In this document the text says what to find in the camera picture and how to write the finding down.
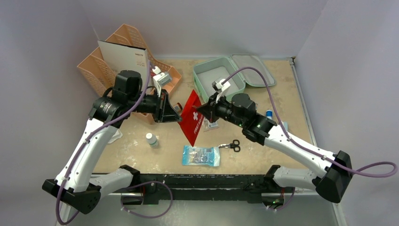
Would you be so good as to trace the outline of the clear bag of pads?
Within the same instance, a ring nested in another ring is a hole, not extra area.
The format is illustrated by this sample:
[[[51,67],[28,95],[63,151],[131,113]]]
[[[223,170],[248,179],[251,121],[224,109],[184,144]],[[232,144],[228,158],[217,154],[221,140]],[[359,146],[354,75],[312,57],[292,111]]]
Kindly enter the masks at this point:
[[[204,132],[206,132],[219,128],[219,125],[217,122],[210,122],[207,119],[204,119],[204,121],[202,122],[202,127],[204,128]]]

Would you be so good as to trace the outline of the red first aid pouch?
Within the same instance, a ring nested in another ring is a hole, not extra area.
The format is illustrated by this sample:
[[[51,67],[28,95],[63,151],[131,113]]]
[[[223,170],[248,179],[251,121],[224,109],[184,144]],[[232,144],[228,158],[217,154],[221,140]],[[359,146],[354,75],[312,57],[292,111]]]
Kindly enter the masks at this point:
[[[181,113],[182,121],[179,122],[181,130],[191,146],[195,144],[204,119],[204,116],[197,111],[197,107],[200,106],[200,98],[196,91],[192,90]]]

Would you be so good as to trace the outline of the small white bottle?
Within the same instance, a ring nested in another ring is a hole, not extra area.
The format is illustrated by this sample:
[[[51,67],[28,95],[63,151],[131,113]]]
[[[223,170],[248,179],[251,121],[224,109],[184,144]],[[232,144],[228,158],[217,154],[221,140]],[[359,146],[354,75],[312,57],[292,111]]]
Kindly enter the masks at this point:
[[[156,148],[156,147],[158,147],[159,141],[158,141],[157,137],[156,137],[154,134],[152,134],[152,133],[147,133],[147,134],[145,135],[145,138],[146,138],[146,141],[147,141],[147,143],[149,144],[149,146],[150,146],[151,148]]]

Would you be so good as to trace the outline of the blue gauze packet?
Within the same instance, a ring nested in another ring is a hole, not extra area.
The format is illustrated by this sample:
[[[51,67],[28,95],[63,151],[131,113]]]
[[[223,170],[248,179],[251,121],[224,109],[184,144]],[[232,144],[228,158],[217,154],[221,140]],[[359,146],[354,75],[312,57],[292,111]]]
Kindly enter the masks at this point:
[[[210,167],[218,167],[220,165],[220,152],[218,147],[193,147],[185,145],[183,148],[182,164],[190,165],[206,165]]]

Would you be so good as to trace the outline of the blue capped white bottle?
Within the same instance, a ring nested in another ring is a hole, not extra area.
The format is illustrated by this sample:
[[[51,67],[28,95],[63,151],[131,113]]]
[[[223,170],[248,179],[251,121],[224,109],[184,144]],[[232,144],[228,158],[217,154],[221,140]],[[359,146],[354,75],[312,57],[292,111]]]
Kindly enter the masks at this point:
[[[265,112],[265,116],[266,116],[268,119],[272,120],[272,119],[273,119],[273,111],[270,110],[270,109],[268,109],[268,110]]]

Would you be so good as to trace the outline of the brown medicine bottle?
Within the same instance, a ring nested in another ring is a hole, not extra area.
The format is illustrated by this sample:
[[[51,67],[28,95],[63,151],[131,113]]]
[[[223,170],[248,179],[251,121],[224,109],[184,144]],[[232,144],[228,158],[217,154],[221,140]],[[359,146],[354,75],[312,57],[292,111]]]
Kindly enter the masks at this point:
[[[183,111],[183,107],[182,107],[182,105],[181,105],[180,103],[176,103],[176,104],[174,105],[174,110],[175,110],[177,113],[181,113],[181,112]]]

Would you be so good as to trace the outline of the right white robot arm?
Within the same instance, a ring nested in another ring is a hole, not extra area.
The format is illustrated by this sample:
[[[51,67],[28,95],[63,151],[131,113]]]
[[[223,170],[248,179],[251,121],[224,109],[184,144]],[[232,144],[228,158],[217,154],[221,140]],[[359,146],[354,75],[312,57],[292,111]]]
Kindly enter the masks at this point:
[[[316,191],[322,198],[340,203],[353,177],[351,158],[344,152],[333,153],[320,149],[287,132],[275,121],[259,114],[249,95],[241,93],[227,101],[217,99],[196,107],[209,121],[223,119],[241,127],[242,134],[250,141],[273,148],[293,158],[306,169],[289,169],[278,166],[264,179],[265,188],[271,192],[281,187],[297,187]]]

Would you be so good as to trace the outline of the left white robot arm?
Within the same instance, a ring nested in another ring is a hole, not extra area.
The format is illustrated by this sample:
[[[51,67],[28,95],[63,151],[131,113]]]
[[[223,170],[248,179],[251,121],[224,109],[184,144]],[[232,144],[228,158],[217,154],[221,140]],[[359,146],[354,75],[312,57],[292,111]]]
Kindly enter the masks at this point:
[[[139,72],[119,72],[114,86],[93,103],[84,133],[66,166],[56,178],[45,180],[42,189],[82,214],[90,213],[101,198],[117,190],[136,192],[140,173],[130,166],[123,165],[96,179],[91,174],[108,142],[132,112],[151,114],[158,123],[182,120],[165,89],[147,94],[147,86]]]

